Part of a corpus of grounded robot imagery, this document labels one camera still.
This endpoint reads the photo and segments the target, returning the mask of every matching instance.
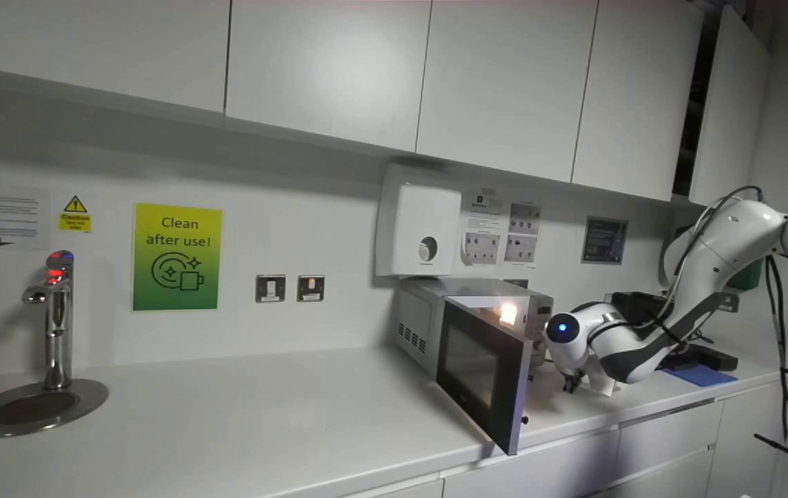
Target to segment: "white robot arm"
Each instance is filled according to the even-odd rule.
[[[788,217],[751,199],[725,199],[668,250],[668,293],[645,325],[627,325],[614,304],[594,303],[547,322],[555,368],[576,390],[583,375],[641,382],[661,361],[690,341],[719,310],[725,286],[748,264],[788,258]]]

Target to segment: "tap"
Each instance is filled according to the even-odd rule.
[[[71,379],[71,270],[71,252],[52,252],[45,282],[24,290],[28,304],[45,307],[45,390],[52,394],[67,390]]]

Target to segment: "poster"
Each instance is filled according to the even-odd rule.
[[[135,207],[132,310],[216,310],[222,211]]]

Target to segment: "microwave door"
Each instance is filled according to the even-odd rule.
[[[446,304],[437,384],[507,454],[520,449],[530,341],[500,333],[468,307]]]

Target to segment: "white countertop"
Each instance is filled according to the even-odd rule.
[[[30,437],[0,440],[0,498],[345,496],[479,463],[491,447],[397,353],[313,353],[85,372],[110,398]],[[773,368],[742,357],[739,382],[690,387],[653,375],[601,398],[530,384],[522,449],[677,409]],[[0,377],[0,390],[34,379]]]

